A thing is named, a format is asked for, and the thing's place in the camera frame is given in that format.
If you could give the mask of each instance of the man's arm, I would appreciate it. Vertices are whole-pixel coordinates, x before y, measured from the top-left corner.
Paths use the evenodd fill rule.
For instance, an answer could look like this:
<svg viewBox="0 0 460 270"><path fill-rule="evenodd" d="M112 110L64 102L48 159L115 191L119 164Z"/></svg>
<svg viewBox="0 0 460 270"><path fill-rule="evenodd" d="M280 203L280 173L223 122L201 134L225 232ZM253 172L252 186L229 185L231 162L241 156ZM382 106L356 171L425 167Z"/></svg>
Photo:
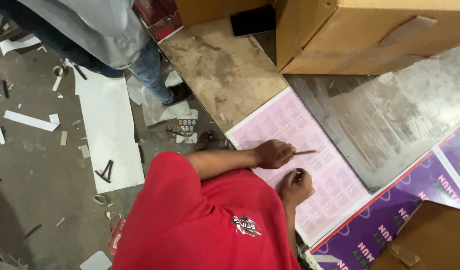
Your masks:
<svg viewBox="0 0 460 270"><path fill-rule="evenodd" d="M298 173L300 173L300 178L298 181L294 181ZM297 256L297 241L295 239L296 208L314 193L315 189L311 182L311 176L306 170L294 169L285 176L280 198L287 217L288 242L295 256Z"/></svg>
<svg viewBox="0 0 460 270"><path fill-rule="evenodd" d="M198 151L185 157L203 181L236 169L278 169L292 160L295 152L291 144L269 140L254 149Z"/></svg>

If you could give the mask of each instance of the hand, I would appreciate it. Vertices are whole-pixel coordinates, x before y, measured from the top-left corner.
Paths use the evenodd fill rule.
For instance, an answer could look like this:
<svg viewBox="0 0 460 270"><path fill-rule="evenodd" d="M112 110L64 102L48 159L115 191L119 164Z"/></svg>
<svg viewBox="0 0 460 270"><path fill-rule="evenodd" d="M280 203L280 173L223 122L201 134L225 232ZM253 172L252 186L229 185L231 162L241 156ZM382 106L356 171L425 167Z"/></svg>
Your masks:
<svg viewBox="0 0 460 270"><path fill-rule="evenodd" d="M254 149L257 167L278 169L293 159L297 151L291 144L279 140L269 140Z"/></svg>
<svg viewBox="0 0 460 270"><path fill-rule="evenodd" d="M301 173L301 178L298 182L293 182L297 172ZM289 172L283 179L280 198L283 206L295 208L314 193L311 176L306 170L298 168Z"/></svg>

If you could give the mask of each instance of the metal sheet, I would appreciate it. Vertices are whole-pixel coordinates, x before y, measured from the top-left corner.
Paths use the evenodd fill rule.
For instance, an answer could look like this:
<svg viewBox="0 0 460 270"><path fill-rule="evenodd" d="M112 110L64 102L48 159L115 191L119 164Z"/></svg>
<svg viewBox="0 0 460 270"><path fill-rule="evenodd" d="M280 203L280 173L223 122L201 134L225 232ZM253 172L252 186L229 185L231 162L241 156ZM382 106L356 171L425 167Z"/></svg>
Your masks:
<svg viewBox="0 0 460 270"><path fill-rule="evenodd" d="M371 191L460 124L460 47L379 77L284 77Z"/></svg>

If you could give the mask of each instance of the person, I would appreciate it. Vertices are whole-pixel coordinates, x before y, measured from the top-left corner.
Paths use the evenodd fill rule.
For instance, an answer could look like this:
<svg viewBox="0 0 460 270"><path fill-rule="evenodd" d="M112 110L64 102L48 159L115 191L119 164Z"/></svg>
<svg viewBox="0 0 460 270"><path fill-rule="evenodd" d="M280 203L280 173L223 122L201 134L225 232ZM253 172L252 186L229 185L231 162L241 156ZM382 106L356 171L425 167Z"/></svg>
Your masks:
<svg viewBox="0 0 460 270"><path fill-rule="evenodd" d="M184 101L190 90L185 83L165 86L158 45L132 5L133 0L0 0L0 13L77 65L112 79L128 68L163 105Z"/></svg>
<svg viewBox="0 0 460 270"><path fill-rule="evenodd" d="M249 150L198 151L212 136L204 132L191 154L153 159L113 270L300 269L295 209L315 192L311 176L291 170L278 196L248 169L278 169L296 149L269 140Z"/></svg>

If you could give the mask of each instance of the black shoe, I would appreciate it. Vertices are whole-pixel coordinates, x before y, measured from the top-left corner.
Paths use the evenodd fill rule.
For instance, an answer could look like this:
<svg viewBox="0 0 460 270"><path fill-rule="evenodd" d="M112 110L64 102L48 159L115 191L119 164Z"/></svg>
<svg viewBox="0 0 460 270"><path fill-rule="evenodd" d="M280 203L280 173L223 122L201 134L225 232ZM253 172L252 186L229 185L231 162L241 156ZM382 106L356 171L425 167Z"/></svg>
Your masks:
<svg viewBox="0 0 460 270"><path fill-rule="evenodd" d="M190 88L188 88L188 85L186 83L180 83L175 86L171 86L168 89L173 92L173 101L170 103L163 103L163 105L170 107L175 104L180 103L181 101L186 100L191 93Z"/></svg>

